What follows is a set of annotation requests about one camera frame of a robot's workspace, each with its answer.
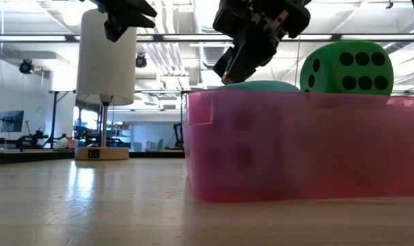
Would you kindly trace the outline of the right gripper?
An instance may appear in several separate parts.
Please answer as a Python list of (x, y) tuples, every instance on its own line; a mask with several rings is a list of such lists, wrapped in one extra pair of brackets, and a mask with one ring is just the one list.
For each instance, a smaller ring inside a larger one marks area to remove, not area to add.
[[(310, 0), (220, 0), (212, 27), (231, 38), (251, 28), (282, 38), (295, 38), (309, 25)], [(247, 80), (258, 67), (265, 66), (277, 52), (279, 39), (246, 33), (213, 67), (224, 84)]]

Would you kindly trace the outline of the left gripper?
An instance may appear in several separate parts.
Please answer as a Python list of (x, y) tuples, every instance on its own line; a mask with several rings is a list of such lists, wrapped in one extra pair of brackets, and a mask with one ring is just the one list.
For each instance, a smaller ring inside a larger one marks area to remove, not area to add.
[(90, 0), (101, 13), (107, 13), (104, 22), (106, 38), (117, 42), (130, 27), (154, 28), (147, 18), (156, 17), (156, 10), (146, 0)]

